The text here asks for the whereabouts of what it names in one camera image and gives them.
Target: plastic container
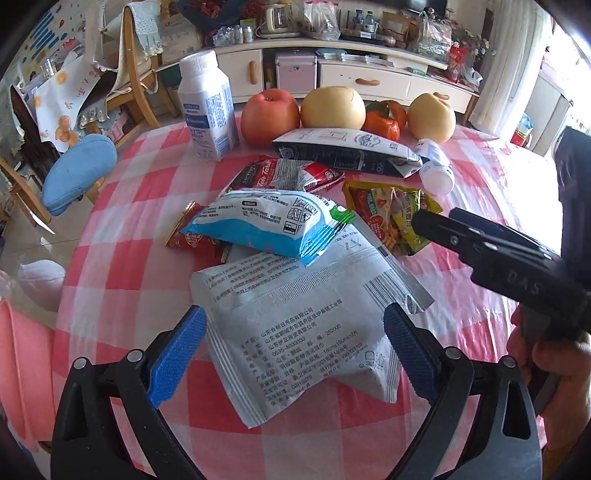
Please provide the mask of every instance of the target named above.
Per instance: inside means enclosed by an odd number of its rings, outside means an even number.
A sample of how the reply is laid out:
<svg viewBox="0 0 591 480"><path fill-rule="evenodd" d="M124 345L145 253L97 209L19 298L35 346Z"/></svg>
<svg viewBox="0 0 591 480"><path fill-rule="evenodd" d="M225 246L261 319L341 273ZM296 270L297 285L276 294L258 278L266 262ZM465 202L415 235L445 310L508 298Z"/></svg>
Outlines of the plastic container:
<svg viewBox="0 0 591 480"><path fill-rule="evenodd" d="M447 155L433 140L419 140L414 152L423 159L423 167L418 171L423 187L432 195L447 195L456 185L452 164Z"/></svg>
<svg viewBox="0 0 591 480"><path fill-rule="evenodd" d="M239 143L230 80L213 50L183 58L180 70L178 98L197 156L220 161Z"/></svg>
<svg viewBox="0 0 591 480"><path fill-rule="evenodd" d="M317 59L313 53L294 51L277 54L275 71L277 88L297 98L304 98L316 88Z"/></svg>
<svg viewBox="0 0 591 480"><path fill-rule="evenodd" d="M374 13L368 10L368 14L365 16L365 23L363 25L363 30L367 33L375 33L375 20L374 20Z"/></svg>

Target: red apple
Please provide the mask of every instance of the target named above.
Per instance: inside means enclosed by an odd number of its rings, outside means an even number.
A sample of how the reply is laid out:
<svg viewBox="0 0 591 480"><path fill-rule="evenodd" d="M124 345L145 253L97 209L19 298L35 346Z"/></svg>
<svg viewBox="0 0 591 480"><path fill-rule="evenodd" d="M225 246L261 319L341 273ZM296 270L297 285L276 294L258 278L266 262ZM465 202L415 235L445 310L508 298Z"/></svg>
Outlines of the red apple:
<svg viewBox="0 0 591 480"><path fill-rule="evenodd" d="M242 111L242 136L253 147L269 148L277 137L299 127L296 99L278 88L251 97Z"/></svg>

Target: cabinet drawer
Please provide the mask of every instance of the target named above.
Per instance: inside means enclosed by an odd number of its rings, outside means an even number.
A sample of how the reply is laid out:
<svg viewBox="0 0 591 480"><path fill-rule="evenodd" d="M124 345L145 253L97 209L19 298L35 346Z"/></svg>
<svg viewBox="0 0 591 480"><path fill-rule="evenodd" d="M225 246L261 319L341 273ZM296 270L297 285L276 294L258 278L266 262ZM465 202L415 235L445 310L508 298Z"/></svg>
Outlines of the cabinet drawer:
<svg viewBox="0 0 591 480"><path fill-rule="evenodd" d="M407 103L410 104L412 101L422 95L423 93L435 93L439 92L444 95L449 95L447 103L456 111L465 113L472 94L465 90L455 88L451 85L446 85L443 82L437 82L430 79L422 79L413 77L410 89L408 91Z"/></svg>
<svg viewBox="0 0 591 480"><path fill-rule="evenodd" d="M246 102L263 91L262 50L245 50L217 56L220 70L230 78L234 102Z"/></svg>
<svg viewBox="0 0 591 480"><path fill-rule="evenodd" d="M406 100L411 76L368 67L320 65L320 86L354 88L366 100Z"/></svg>

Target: yellow noodle package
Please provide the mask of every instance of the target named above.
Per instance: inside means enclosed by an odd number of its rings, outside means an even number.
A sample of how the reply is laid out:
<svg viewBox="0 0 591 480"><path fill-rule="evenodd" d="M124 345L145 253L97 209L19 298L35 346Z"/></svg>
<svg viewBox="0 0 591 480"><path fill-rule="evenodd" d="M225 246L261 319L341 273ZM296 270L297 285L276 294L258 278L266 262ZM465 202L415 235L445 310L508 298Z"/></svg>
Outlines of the yellow noodle package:
<svg viewBox="0 0 591 480"><path fill-rule="evenodd" d="M441 213L443 209L421 190L369 181L347 181L343 193L349 209L355 210L394 255L414 255L429 241L413 230L413 217L420 209Z"/></svg>

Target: snack package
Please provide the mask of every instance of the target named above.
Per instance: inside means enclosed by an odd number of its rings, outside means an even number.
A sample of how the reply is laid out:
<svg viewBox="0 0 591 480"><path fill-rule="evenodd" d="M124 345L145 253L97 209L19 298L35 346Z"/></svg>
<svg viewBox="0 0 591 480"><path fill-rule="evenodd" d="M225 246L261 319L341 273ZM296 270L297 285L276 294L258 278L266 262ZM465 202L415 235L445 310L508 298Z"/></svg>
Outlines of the snack package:
<svg viewBox="0 0 591 480"><path fill-rule="evenodd" d="M353 214L306 192L233 190L181 230L312 263Z"/></svg>
<svg viewBox="0 0 591 480"><path fill-rule="evenodd" d="M259 157L259 161L243 168L222 192L255 188L312 193L341 181L345 176L342 171L315 162L268 155Z"/></svg>
<svg viewBox="0 0 591 480"><path fill-rule="evenodd" d="M414 255L429 241L414 233L412 220L419 209L441 213L443 209L429 195L408 187L347 181L343 185L347 207L357 212L388 251Z"/></svg>
<svg viewBox="0 0 591 480"><path fill-rule="evenodd" d="M334 378L381 401L396 403L400 372L400 360L384 335L344 364Z"/></svg>
<svg viewBox="0 0 591 480"><path fill-rule="evenodd" d="M409 177L423 166L405 145L349 128L298 128L273 140L273 148L282 158L392 177Z"/></svg>
<svg viewBox="0 0 591 480"><path fill-rule="evenodd" d="M394 401L400 365L384 343L384 309L396 301L416 313L433 299L356 221L361 230L345 227L309 267L262 252L192 275L193 303L207 312L209 355L249 428L339 374Z"/></svg>
<svg viewBox="0 0 591 480"><path fill-rule="evenodd" d="M223 245L218 240L204 237L197 233L182 233L181 230L185 228L191 219L198 213L205 210L207 207L199 205L197 202L190 202L186 207L181 218L174 226L170 235L166 239L166 246L172 248L182 248L192 250L200 255L213 255L219 261L222 261Z"/></svg>

